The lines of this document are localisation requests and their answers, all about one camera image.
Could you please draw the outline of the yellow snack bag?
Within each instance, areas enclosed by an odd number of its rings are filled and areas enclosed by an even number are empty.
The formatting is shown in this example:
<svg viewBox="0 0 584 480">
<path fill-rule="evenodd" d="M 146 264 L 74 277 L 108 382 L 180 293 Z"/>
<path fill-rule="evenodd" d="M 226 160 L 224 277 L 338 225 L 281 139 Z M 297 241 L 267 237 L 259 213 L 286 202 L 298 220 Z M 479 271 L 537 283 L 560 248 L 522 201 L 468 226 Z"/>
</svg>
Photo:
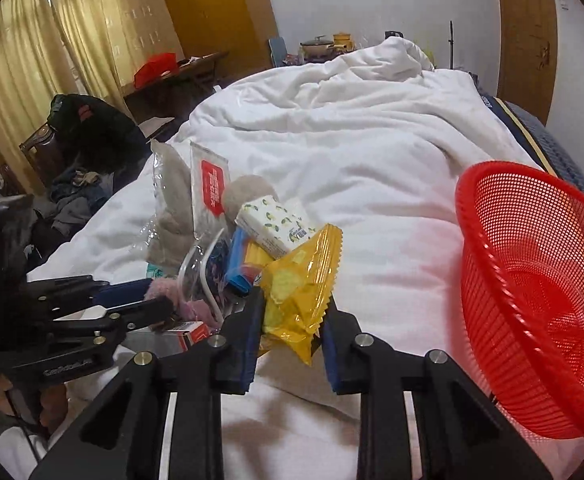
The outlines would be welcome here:
<svg viewBox="0 0 584 480">
<path fill-rule="evenodd" d="M 266 300 L 263 335 L 273 344 L 284 344 L 306 365 L 313 359 L 313 341 L 327 313 L 342 245 L 342 230 L 327 224 L 261 274 L 259 287 Z"/>
</svg>

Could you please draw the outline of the red mesh plastic basket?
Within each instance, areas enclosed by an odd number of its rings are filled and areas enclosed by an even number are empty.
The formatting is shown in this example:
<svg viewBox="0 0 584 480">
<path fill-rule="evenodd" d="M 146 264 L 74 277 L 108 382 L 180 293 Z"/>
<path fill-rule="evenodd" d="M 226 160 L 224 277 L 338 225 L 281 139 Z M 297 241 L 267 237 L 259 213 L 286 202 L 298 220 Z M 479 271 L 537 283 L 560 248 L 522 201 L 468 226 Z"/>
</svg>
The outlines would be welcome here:
<svg viewBox="0 0 584 480">
<path fill-rule="evenodd" d="M 584 193 L 481 162 L 456 188 L 461 306 L 490 391 L 527 430 L 584 438 Z"/>
</svg>

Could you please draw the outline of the white packet red label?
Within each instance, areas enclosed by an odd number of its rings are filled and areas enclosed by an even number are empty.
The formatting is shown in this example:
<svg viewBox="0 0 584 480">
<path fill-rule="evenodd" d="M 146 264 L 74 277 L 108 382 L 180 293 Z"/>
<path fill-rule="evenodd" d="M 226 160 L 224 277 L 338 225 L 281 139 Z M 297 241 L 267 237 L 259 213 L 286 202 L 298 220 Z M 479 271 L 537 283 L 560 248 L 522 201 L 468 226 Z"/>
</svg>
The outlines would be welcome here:
<svg viewBox="0 0 584 480">
<path fill-rule="evenodd" d="M 203 242 L 227 226 L 221 197 L 231 181 L 229 162 L 193 141 L 190 154 L 193 232 L 195 239 Z"/>
</svg>

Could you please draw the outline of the dark wooden desk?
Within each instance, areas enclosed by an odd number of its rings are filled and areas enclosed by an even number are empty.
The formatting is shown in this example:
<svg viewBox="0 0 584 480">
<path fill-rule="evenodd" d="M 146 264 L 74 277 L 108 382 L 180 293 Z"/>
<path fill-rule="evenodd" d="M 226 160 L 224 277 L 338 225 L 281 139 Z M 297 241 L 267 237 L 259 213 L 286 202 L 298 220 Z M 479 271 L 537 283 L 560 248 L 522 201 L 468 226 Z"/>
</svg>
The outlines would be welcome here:
<svg viewBox="0 0 584 480">
<path fill-rule="evenodd" d="M 187 120 L 192 110 L 215 92 L 219 64 L 227 56 L 228 52 L 215 52 L 181 61 L 177 70 L 139 89 L 126 84 L 121 92 L 132 118 L 137 124 L 153 117 Z"/>
</svg>

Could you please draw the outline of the red bag on desk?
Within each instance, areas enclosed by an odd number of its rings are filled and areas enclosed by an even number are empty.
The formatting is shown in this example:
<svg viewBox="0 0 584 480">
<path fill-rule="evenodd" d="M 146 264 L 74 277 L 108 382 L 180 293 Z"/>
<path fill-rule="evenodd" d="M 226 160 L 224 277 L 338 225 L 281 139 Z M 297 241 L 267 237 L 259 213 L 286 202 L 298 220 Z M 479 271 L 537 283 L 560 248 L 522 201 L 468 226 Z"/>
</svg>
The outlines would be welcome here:
<svg viewBox="0 0 584 480">
<path fill-rule="evenodd" d="M 151 56 L 133 76 L 133 88 L 142 89 L 151 82 L 174 73 L 179 68 L 177 55 L 173 52 Z"/>
</svg>

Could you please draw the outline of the lemon print tissue pack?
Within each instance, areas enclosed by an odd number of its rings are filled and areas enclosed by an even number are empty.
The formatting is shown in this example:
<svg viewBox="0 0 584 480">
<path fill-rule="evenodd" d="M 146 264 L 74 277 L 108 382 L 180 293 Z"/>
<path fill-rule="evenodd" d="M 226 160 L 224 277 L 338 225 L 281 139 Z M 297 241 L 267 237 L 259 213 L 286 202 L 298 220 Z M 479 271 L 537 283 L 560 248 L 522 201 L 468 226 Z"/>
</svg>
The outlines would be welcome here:
<svg viewBox="0 0 584 480">
<path fill-rule="evenodd" d="M 284 257 L 316 234 L 316 229 L 293 208 L 280 204 L 272 195 L 243 204 L 235 223 L 274 259 Z"/>
</svg>

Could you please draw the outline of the blue yellow packet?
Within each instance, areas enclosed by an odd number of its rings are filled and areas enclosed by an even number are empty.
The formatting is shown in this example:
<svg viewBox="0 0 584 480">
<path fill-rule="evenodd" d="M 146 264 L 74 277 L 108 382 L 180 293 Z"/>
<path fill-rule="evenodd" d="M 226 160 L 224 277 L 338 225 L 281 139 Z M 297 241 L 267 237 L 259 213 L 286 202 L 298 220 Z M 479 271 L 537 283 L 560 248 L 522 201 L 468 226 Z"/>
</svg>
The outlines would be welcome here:
<svg viewBox="0 0 584 480">
<path fill-rule="evenodd" d="M 273 261 L 264 248 L 254 242 L 244 230 L 236 228 L 232 236 L 225 283 L 237 296 L 249 294 L 257 275 Z"/>
</svg>

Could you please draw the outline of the white duvet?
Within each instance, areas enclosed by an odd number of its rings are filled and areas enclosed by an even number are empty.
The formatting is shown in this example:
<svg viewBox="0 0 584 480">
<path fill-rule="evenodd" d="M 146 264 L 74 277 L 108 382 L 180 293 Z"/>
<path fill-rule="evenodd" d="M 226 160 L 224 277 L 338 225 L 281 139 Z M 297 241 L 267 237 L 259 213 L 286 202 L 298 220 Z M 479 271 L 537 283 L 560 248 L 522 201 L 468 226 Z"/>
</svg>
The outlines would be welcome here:
<svg viewBox="0 0 584 480">
<path fill-rule="evenodd" d="M 337 306 L 397 350 L 446 351 L 480 377 L 463 326 L 460 174 L 530 156 L 489 110 L 470 75 L 437 70 L 411 41 L 389 38 L 320 65 L 266 70 L 193 110 L 171 141 L 256 174 L 313 226 L 334 224 L 343 251 Z M 222 401 L 230 479 L 351 479 L 356 396 L 335 396 L 321 362 L 274 348 L 246 396 Z"/>
</svg>

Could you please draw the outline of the cooking pot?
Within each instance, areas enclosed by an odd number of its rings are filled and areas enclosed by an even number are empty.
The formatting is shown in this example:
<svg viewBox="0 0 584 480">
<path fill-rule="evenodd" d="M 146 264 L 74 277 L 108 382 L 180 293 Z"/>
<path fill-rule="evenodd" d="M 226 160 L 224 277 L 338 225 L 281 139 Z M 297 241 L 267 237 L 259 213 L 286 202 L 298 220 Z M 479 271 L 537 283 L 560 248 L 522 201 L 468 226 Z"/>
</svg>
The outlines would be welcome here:
<svg viewBox="0 0 584 480">
<path fill-rule="evenodd" d="M 305 58 L 325 58 L 334 51 L 334 44 L 324 36 L 316 36 L 312 40 L 301 43 Z"/>
</svg>

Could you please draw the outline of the beige plush ball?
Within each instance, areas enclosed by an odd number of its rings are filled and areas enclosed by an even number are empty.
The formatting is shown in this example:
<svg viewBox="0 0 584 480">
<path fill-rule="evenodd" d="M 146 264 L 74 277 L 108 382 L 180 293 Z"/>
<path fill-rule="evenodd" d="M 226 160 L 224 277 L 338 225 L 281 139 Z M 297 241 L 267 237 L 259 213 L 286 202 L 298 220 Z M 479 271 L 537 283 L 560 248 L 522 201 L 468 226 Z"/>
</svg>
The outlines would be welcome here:
<svg viewBox="0 0 584 480">
<path fill-rule="evenodd" d="M 247 174 L 231 181 L 221 194 L 221 205 L 228 222 L 235 222 L 245 203 L 265 196 L 278 198 L 275 189 L 263 177 Z"/>
</svg>

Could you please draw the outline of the yellow curtain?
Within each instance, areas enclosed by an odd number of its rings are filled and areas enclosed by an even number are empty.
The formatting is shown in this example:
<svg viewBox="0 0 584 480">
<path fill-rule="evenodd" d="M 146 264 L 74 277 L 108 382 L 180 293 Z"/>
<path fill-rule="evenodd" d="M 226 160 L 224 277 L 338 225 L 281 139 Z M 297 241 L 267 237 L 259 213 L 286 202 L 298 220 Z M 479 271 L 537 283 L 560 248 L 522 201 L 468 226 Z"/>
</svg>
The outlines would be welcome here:
<svg viewBox="0 0 584 480">
<path fill-rule="evenodd" d="M 0 166 L 40 190 L 19 147 L 53 96 L 96 96 L 127 113 L 122 89 L 163 52 L 182 52 L 165 0 L 1 0 Z"/>
</svg>

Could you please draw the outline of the grey socks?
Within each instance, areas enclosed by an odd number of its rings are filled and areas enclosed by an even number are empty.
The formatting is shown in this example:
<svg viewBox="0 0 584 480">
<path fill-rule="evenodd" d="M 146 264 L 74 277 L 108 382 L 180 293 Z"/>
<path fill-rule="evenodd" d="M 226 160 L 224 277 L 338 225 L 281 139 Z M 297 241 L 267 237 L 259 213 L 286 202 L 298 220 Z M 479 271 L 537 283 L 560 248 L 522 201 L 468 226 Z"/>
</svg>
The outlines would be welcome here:
<svg viewBox="0 0 584 480">
<path fill-rule="evenodd" d="M 145 260 L 175 276 L 195 240 L 191 171 L 173 146 L 153 140 L 151 150 L 155 212 L 147 223 Z"/>
</svg>

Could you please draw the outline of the clear plastic bag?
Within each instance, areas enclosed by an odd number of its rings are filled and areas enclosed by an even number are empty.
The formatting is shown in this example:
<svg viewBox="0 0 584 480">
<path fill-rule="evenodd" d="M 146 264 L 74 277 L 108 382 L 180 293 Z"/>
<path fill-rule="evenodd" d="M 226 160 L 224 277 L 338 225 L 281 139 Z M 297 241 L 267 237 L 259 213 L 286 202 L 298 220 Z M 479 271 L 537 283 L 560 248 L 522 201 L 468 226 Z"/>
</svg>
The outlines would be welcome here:
<svg viewBox="0 0 584 480">
<path fill-rule="evenodd" d="M 178 276 L 177 292 L 181 304 L 194 312 L 195 301 L 204 301 L 217 330 L 225 319 L 222 287 L 229 266 L 231 237 L 222 228 L 212 237 L 195 242 L 183 259 Z"/>
</svg>

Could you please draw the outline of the pile of dark clothes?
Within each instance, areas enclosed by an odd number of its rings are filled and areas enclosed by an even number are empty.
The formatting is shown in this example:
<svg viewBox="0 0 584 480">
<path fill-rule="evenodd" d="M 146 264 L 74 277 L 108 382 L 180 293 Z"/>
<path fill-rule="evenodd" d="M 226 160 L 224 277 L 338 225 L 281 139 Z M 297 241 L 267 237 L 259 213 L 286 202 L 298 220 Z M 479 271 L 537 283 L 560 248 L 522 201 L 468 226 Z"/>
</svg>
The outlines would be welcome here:
<svg viewBox="0 0 584 480">
<path fill-rule="evenodd" d="M 30 245 L 42 263 L 71 240 L 151 154 L 138 125 L 116 107 L 82 94 L 58 94 L 45 123 L 19 145 L 44 184 L 34 199 Z"/>
</svg>

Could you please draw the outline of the wooden wardrobe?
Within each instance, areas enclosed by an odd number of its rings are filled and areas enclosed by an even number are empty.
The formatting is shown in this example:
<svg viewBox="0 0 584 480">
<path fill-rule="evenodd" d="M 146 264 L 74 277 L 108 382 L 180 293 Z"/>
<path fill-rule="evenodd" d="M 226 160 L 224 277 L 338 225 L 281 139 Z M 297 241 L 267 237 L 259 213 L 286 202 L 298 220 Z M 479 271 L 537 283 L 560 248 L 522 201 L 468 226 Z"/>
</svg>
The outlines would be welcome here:
<svg viewBox="0 0 584 480">
<path fill-rule="evenodd" d="M 272 67 L 279 36 L 270 0 L 165 0 L 186 56 L 221 53 L 220 74 L 243 78 Z"/>
</svg>

